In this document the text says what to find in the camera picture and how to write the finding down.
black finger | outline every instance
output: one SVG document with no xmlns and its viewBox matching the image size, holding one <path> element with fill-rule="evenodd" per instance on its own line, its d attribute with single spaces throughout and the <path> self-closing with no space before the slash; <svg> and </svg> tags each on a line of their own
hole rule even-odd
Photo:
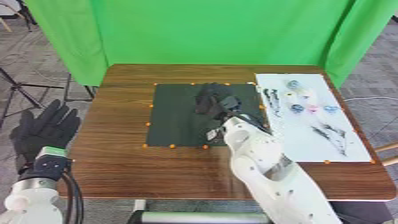
<svg viewBox="0 0 398 224">
<path fill-rule="evenodd" d="M 67 111 L 69 111 L 69 107 L 64 105 L 55 112 L 55 115 L 53 115 L 51 120 L 50 120 L 50 125 L 59 124 L 59 122 L 62 121 L 62 118 L 66 116 Z"/>
<path fill-rule="evenodd" d="M 11 132 L 11 139 L 21 139 L 30 134 L 30 129 L 34 125 L 34 114 L 28 110 L 21 112 L 19 125 Z"/>
<path fill-rule="evenodd" d="M 78 116 L 78 110 L 73 109 L 73 110 L 69 111 L 67 115 L 66 115 L 64 120 L 62 120 L 60 123 L 59 123 L 59 128 L 60 128 L 62 130 L 67 129 L 69 123 L 73 122 L 76 116 Z"/>
<path fill-rule="evenodd" d="M 44 109 L 35 122 L 34 122 L 34 128 L 32 128 L 32 132 L 37 134 L 51 120 L 53 114 L 59 110 L 59 106 L 60 106 L 60 101 L 53 100 L 53 102 L 48 105 L 48 108 Z"/>
<path fill-rule="evenodd" d="M 64 127 L 64 134 L 62 134 L 62 137 L 59 139 L 59 142 L 62 144 L 62 147 L 67 146 L 67 143 L 75 137 L 75 134 L 76 134 L 76 131 L 78 131 L 78 127 L 80 127 L 80 123 L 82 123 L 82 120 L 78 117 L 73 118 L 73 120 L 69 121 L 67 123 L 67 126 Z"/>
</svg>

blue object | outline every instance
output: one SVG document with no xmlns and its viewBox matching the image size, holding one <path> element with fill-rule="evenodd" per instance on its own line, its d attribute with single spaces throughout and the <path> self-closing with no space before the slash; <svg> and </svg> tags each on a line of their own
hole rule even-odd
<svg viewBox="0 0 398 224">
<path fill-rule="evenodd" d="M 339 110 L 337 106 L 323 106 L 323 110 L 327 111 L 327 113 L 334 114 L 336 111 Z"/>
<path fill-rule="evenodd" d="M 293 104 L 290 110 L 293 111 L 295 114 L 298 114 L 304 111 L 304 106 L 298 104 Z"/>
<path fill-rule="evenodd" d="M 297 89 L 300 87 L 300 83 L 298 83 L 298 81 L 297 80 L 291 80 L 290 82 L 288 82 L 288 88 L 290 89 Z"/>
</svg>

white paper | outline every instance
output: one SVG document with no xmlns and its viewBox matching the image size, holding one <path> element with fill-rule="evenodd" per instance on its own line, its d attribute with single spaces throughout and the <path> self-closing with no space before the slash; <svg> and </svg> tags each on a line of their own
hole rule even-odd
<svg viewBox="0 0 398 224">
<path fill-rule="evenodd" d="M 334 114 L 323 110 L 323 106 L 327 105 L 341 108 L 323 76 L 320 74 L 256 74 L 256 79 L 263 104 L 266 105 L 270 127 L 281 139 L 284 153 L 290 159 L 297 162 L 323 162 L 325 160 L 332 162 L 369 162 L 369 153 L 341 109 Z M 293 91 L 288 88 L 286 84 L 291 80 L 298 81 L 306 91 L 313 93 L 309 99 L 302 97 L 306 91 Z M 277 90 L 281 118 L 275 116 L 270 107 L 268 99 L 263 94 L 265 89 Z M 297 94 L 297 102 L 293 103 L 300 104 L 306 108 L 304 112 L 298 114 L 295 114 L 290 109 L 291 99 L 295 99 L 288 97 L 290 93 Z M 307 110 L 309 105 L 316 105 L 318 107 L 314 113 Z M 321 124 L 330 125 L 334 130 L 343 130 L 345 132 L 345 137 L 341 137 L 343 135 L 336 135 L 337 141 L 343 139 L 343 151 L 341 147 L 336 147 L 336 141 L 332 143 L 330 139 L 314 131 L 313 127 L 325 127 Z"/>
</svg>

wooden table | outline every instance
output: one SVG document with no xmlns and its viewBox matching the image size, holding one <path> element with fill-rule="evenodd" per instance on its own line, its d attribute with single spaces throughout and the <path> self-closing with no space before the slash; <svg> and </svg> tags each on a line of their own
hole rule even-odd
<svg viewBox="0 0 398 224">
<path fill-rule="evenodd" d="M 254 73 L 323 74 L 323 71 L 314 66 L 110 67 L 69 155 L 76 160 L 75 177 L 87 198 L 250 199 L 231 174 L 226 147 L 169 149 L 142 148 L 142 144 L 154 83 L 245 83 L 256 81 Z M 327 81 L 375 164 L 300 165 L 330 200 L 389 200 L 396 196 L 394 184 L 329 78 Z"/>
</svg>

robot forearm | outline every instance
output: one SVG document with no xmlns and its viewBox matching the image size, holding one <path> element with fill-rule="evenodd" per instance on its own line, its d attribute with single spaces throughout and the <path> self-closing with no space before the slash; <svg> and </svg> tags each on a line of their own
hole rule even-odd
<svg viewBox="0 0 398 224">
<path fill-rule="evenodd" d="M 318 185 L 268 133 L 240 118 L 224 123 L 233 173 L 275 223 L 341 223 Z"/>
</svg>

